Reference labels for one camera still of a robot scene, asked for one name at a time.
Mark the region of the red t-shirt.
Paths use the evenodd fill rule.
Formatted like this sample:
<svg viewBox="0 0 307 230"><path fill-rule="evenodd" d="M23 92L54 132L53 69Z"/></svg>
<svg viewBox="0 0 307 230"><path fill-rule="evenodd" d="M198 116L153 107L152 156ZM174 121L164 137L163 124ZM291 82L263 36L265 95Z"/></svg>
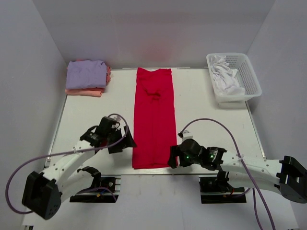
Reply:
<svg viewBox="0 0 307 230"><path fill-rule="evenodd" d="M132 167L168 167L170 147L177 144L171 69L137 69L133 124Z"/></svg>

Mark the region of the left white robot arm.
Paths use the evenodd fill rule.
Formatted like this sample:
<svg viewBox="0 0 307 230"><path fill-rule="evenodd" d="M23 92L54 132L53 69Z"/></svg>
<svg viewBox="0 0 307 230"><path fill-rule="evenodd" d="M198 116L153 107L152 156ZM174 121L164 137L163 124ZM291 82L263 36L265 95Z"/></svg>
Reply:
<svg viewBox="0 0 307 230"><path fill-rule="evenodd" d="M30 173L22 204L44 220L49 220L58 212L62 202L76 194L109 191L102 186L101 172L86 166L85 162L101 150L118 153L137 146L129 126L120 127L121 121L126 122L119 114L104 116L99 125L90 127L80 136L72 151L64 153L59 161L42 172Z"/></svg>

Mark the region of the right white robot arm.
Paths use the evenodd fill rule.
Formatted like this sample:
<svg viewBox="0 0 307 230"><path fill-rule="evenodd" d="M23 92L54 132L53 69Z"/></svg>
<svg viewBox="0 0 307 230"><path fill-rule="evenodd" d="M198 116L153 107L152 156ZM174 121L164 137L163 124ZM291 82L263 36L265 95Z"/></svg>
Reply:
<svg viewBox="0 0 307 230"><path fill-rule="evenodd" d="M215 177L200 179L203 193L230 194L240 187L259 188L275 192L292 202L307 202L307 171L293 157L284 156L282 160L243 158L223 148L205 148L193 139L170 147L168 165L171 168L193 164L217 171Z"/></svg>

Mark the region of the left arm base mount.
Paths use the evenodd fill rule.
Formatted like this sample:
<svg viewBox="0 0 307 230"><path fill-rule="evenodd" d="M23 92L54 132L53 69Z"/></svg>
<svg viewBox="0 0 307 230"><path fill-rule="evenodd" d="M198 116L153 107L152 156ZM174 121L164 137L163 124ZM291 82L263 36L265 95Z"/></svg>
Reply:
<svg viewBox="0 0 307 230"><path fill-rule="evenodd" d="M70 203L114 204L120 193L121 177L118 175L104 175L99 185L94 185L85 192L70 197Z"/></svg>

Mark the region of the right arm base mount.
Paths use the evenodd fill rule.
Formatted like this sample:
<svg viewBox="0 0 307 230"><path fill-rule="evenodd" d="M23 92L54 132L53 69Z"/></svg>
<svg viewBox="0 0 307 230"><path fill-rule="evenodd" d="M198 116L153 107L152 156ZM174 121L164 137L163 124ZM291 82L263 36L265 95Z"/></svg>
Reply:
<svg viewBox="0 0 307 230"><path fill-rule="evenodd" d="M202 204L243 204L247 202L245 188L233 188L228 183L218 184L215 177L200 177L199 185Z"/></svg>

